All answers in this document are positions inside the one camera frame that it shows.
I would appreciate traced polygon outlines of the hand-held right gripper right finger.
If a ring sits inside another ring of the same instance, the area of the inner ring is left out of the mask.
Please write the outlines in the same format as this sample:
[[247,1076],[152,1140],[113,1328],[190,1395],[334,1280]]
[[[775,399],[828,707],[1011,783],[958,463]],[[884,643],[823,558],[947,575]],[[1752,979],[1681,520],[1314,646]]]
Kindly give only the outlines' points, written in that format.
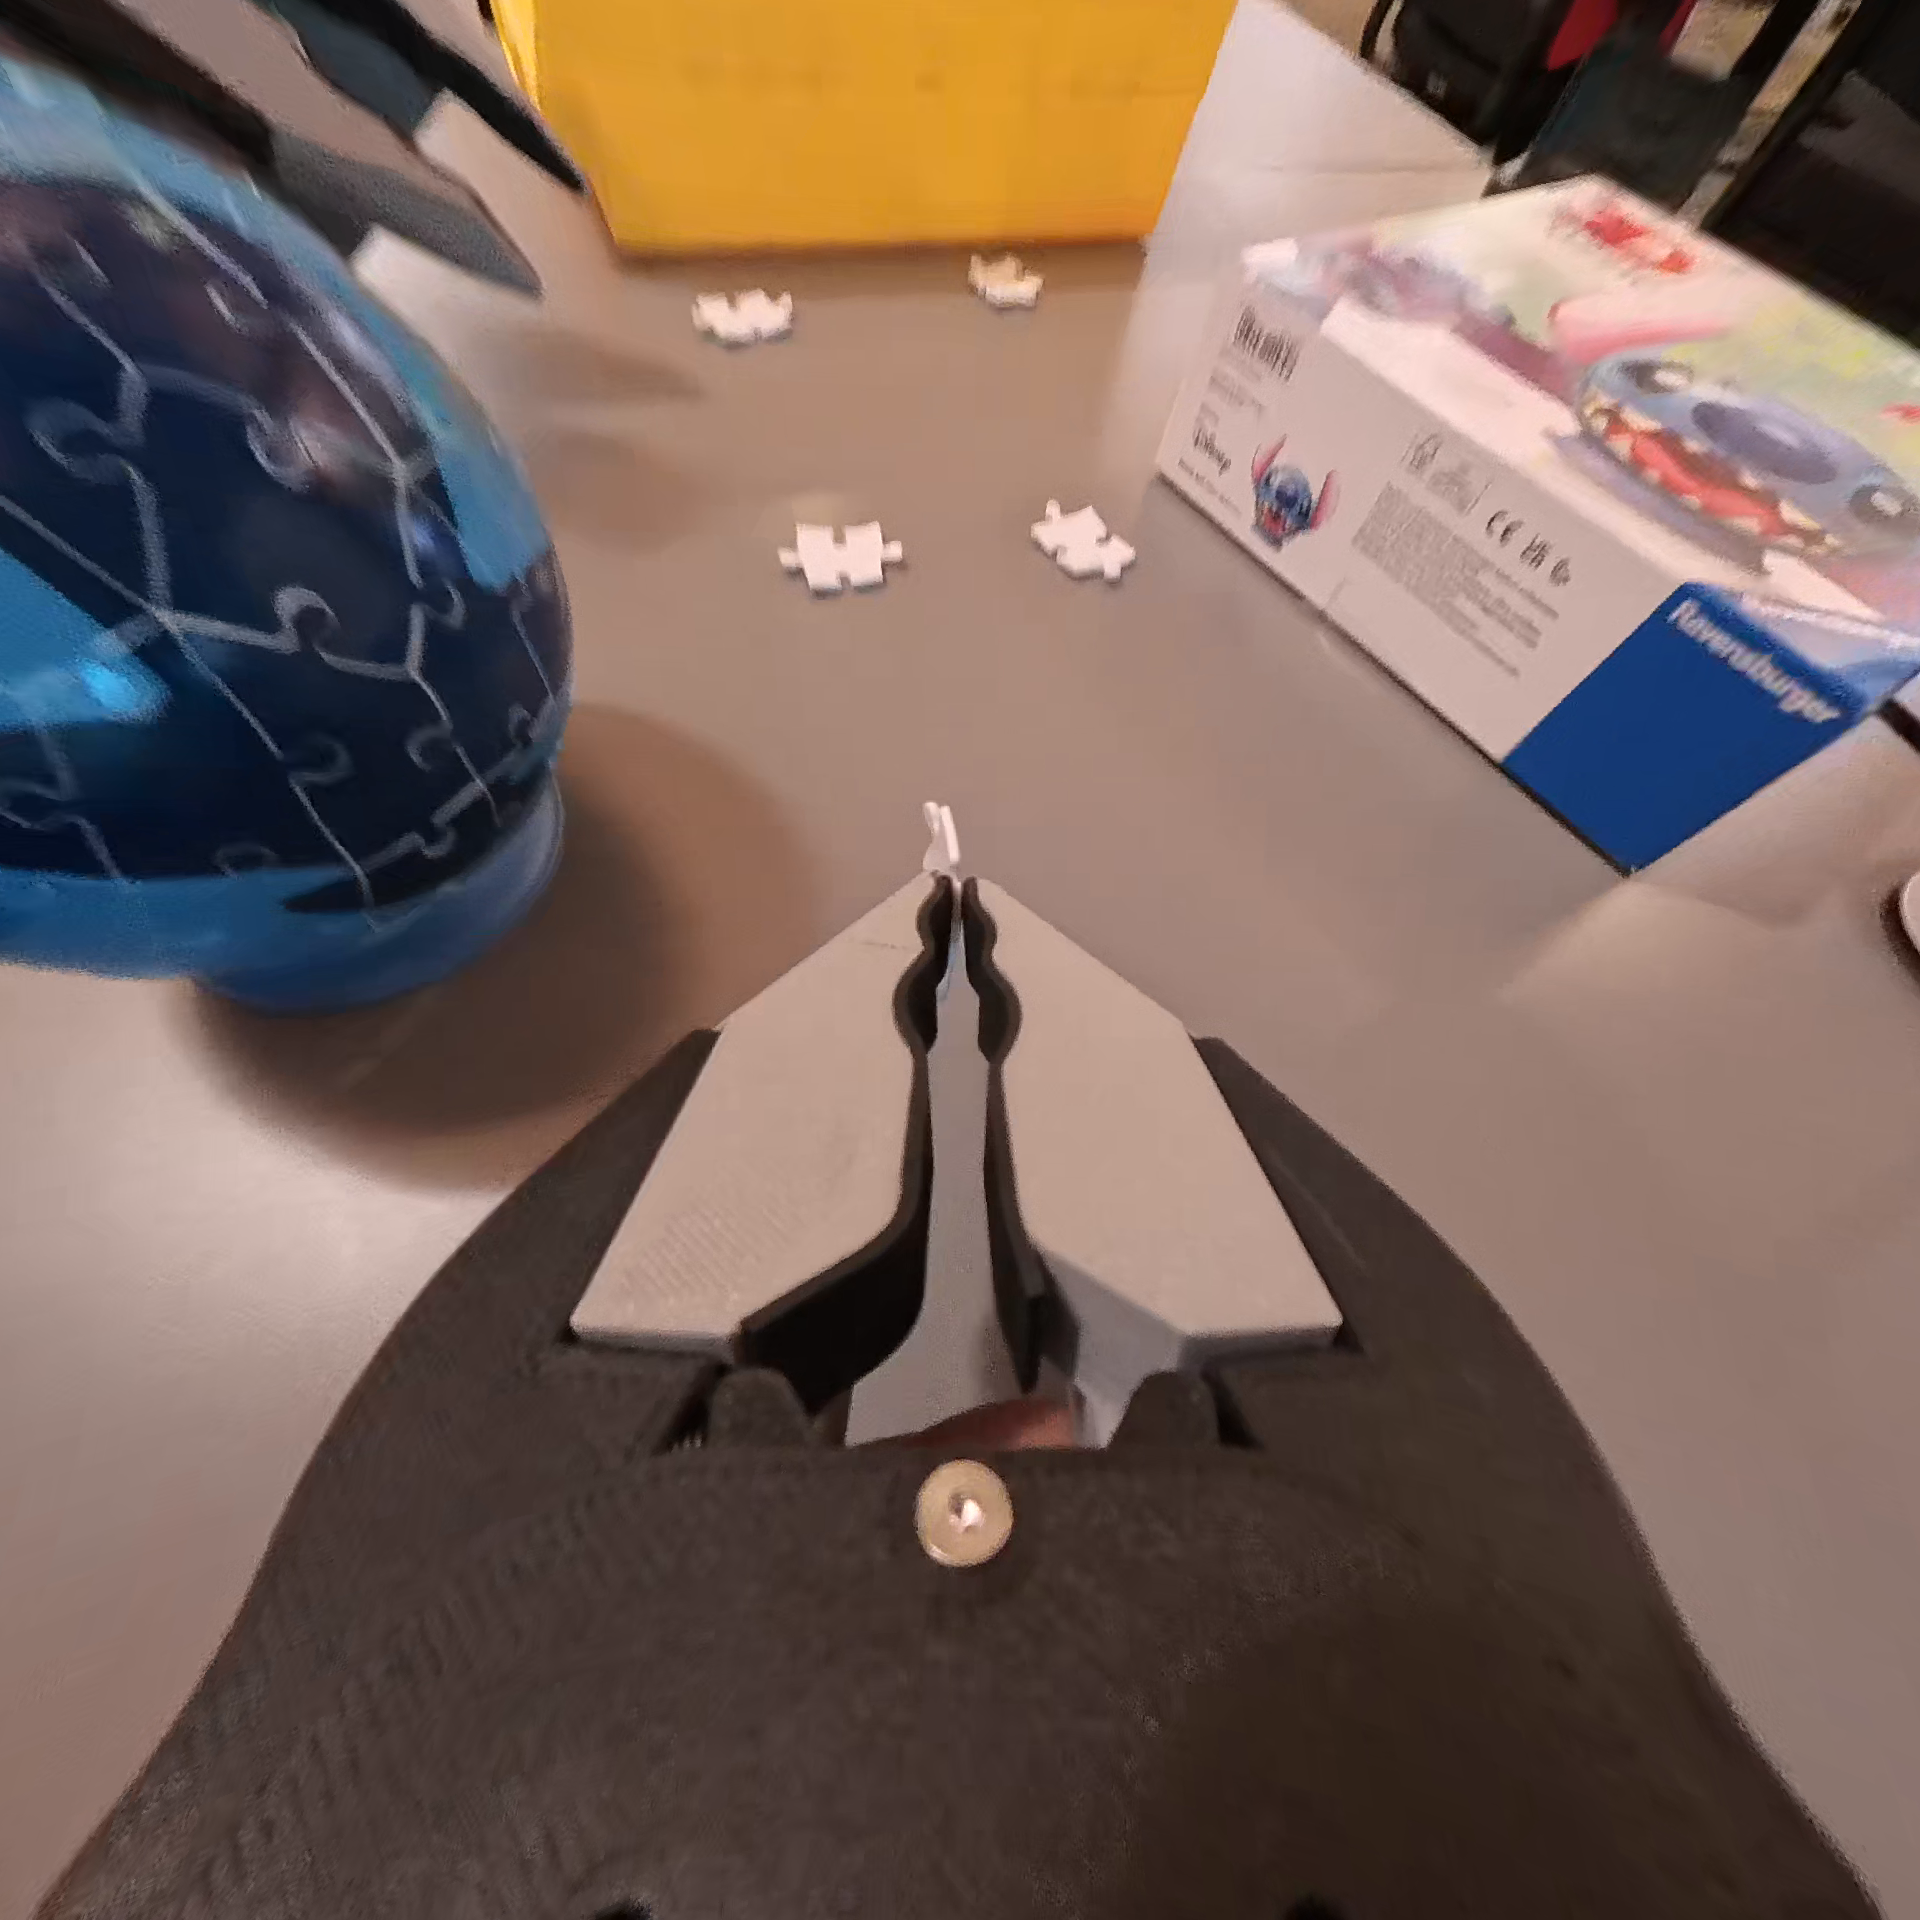
[[1324,1351],[1342,1310],[1186,1024],[993,879],[963,926],[1022,1384],[1068,1381],[1107,1444],[1152,1375]]

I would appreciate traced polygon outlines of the white and blue puzzle box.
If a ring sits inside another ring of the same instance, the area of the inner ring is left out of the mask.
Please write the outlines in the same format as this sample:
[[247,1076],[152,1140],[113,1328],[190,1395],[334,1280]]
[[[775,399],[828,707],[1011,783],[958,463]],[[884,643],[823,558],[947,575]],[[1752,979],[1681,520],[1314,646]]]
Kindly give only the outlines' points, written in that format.
[[1915,684],[1915,399],[1583,175],[1241,250],[1160,476],[1636,872]]

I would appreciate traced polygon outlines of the yellow plastic bin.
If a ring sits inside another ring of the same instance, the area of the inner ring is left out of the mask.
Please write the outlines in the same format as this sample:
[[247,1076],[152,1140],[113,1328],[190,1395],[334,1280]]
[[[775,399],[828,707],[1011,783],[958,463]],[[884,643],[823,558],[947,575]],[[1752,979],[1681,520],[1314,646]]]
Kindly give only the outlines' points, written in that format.
[[495,2],[626,255],[1147,236],[1234,2]]

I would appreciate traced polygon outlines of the black office chair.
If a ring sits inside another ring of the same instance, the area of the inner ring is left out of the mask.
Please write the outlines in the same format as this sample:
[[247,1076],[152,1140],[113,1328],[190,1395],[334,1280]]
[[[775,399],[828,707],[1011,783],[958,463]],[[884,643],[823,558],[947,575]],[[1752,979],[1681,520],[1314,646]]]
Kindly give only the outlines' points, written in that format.
[[1915,276],[1918,4],[1374,4],[1360,56],[1500,187],[1604,175],[1865,298]]

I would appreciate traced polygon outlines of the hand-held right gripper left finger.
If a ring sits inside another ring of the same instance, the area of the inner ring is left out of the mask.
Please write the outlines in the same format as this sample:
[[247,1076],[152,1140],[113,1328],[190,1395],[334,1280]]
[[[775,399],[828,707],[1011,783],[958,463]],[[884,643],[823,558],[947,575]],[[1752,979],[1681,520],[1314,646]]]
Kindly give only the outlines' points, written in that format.
[[922,876],[698,1037],[574,1339],[777,1373],[809,1411],[922,1315],[954,879]]

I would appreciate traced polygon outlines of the blue puzzle ball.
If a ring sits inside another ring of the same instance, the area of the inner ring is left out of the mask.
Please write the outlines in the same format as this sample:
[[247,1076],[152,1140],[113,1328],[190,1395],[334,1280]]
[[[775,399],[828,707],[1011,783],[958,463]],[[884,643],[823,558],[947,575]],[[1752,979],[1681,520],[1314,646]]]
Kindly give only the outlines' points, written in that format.
[[6,179],[3,878],[466,867],[560,787],[521,468],[300,220]]

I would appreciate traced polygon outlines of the blue ball stand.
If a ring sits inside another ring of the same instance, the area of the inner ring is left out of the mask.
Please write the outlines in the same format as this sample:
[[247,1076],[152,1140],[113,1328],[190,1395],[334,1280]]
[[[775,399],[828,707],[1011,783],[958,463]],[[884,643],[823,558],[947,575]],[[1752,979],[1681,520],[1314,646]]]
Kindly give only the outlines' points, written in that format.
[[340,1013],[440,986],[499,947],[560,869],[564,807],[547,778],[518,822],[463,867],[408,855],[410,896],[370,903],[319,871],[116,879],[6,869],[6,962],[115,979],[182,979],[259,1013]]

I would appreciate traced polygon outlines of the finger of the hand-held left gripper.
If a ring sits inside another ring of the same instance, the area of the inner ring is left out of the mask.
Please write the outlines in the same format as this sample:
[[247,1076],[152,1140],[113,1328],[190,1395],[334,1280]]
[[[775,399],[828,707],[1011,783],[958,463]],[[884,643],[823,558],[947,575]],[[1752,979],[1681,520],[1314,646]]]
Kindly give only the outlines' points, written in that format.
[[[444,38],[512,82],[497,52]],[[470,183],[423,154],[422,127],[408,140],[348,100],[296,36],[6,38],[6,179],[110,186],[238,232],[283,214],[340,254],[385,230],[537,294],[532,262]]]
[[587,180],[523,94],[431,29],[403,2],[276,2],[305,59],[348,100],[398,134],[417,136],[442,99],[474,112],[543,173],[580,197]]

